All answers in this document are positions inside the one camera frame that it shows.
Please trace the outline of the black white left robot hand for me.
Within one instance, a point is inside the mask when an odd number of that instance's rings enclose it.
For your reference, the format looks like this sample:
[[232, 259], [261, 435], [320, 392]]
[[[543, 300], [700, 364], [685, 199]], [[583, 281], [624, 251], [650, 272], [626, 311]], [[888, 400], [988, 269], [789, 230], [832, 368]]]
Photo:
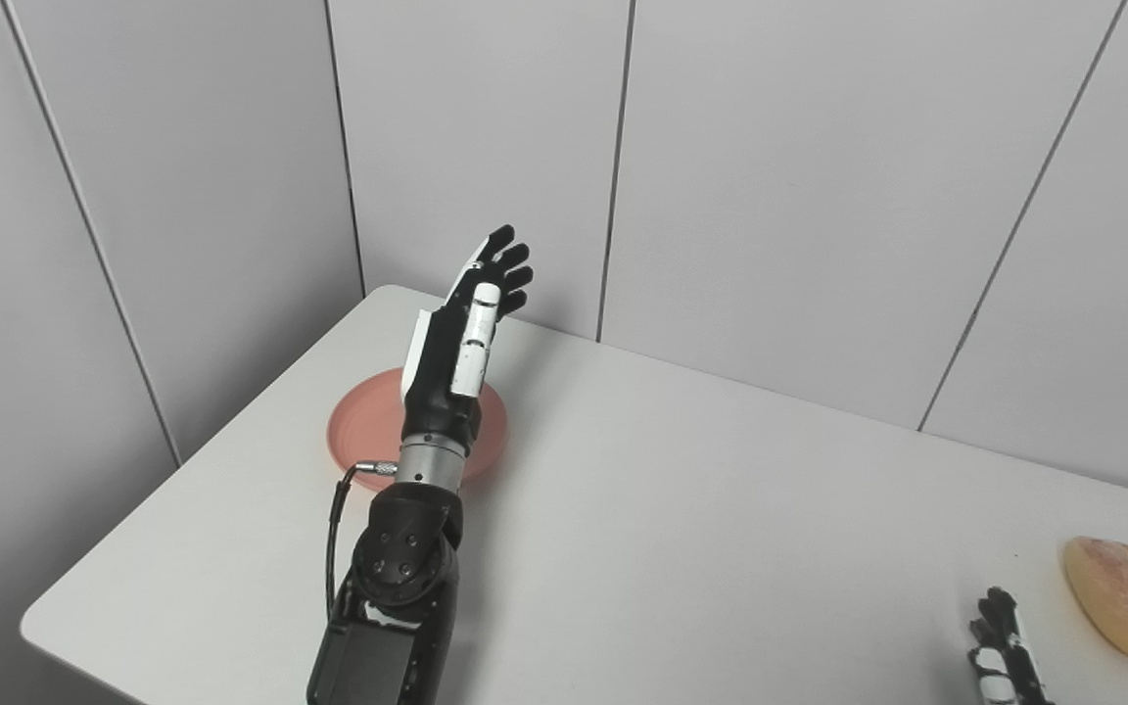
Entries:
[[446, 302], [420, 312], [400, 379], [404, 439], [439, 437], [472, 451], [497, 321], [527, 303], [529, 257], [513, 226], [497, 227], [467, 259]]

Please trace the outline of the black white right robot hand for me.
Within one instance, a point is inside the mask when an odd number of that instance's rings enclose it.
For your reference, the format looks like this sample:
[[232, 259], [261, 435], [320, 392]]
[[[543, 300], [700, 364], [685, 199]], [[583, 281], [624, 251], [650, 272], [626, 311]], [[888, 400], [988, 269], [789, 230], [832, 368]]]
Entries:
[[975, 646], [967, 652], [980, 704], [1054, 704], [1040, 677], [1014, 596], [989, 587], [968, 622]]

